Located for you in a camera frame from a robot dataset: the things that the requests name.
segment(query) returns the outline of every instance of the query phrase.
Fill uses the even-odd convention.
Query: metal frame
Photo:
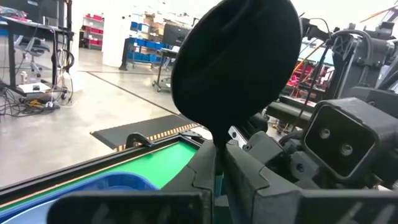
[[[185,137],[182,134],[177,134],[157,141],[153,146],[150,147],[140,147],[137,149],[131,148],[126,149],[125,151],[112,153],[73,166],[59,169],[48,174],[40,175],[32,179],[24,180],[16,184],[2,187],[0,188],[0,205],[30,194],[34,194],[41,190],[45,190],[49,187],[53,187],[54,185],[62,184],[68,180],[76,179],[77,177],[89,174],[90,172],[105,168],[107,166],[111,166],[112,164],[125,161],[126,159],[155,151],[175,142],[184,142],[196,150],[201,146],[199,142]]]

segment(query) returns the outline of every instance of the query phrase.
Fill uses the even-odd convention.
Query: office chair
[[[21,68],[30,68],[30,70],[34,72],[38,78],[40,78],[42,68],[36,64],[35,57],[40,57],[45,52],[50,52],[50,47],[44,41],[36,37],[27,38],[20,35],[17,36],[16,40],[14,41],[14,48],[22,51],[23,60],[26,59],[26,54],[32,56],[30,62],[21,64]]]

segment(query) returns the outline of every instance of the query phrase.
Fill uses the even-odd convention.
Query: black bracket
[[[200,134],[193,132],[191,130],[181,131],[179,133],[182,136],[190,137],[192,140],[199,142],[199,143],[203,143],[205,141]]]
[[[153,144],[152,141],[148,140],[141,133],[131,133],[126,139],[126,149],[137,146],[151,147]]]

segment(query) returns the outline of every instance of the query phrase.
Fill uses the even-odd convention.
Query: monitor
[[[186,36],[190,32],[190,29],[179,27],[172,24],[166,24],[164,26],[163,40],[164,44],[172,46],[181,46]]]
[[[42,23],[42,17],[58,18],[58,0],[2,0],[0,6],[24,11],[26,19]]]

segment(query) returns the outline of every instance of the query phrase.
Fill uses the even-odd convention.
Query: concrete floor
[[[6,62],[3,49],[0,63]],[[49,57],[37,61],[50,67]],[[87,49],[80,50],[79,66],[83,91],[72,106],[47,115],[0,117],[0,187],[113,152],[90,131],[178,113],[170,93],[152,88],[157,70],[149,66],[119,72],[102,65],[100,51]]]

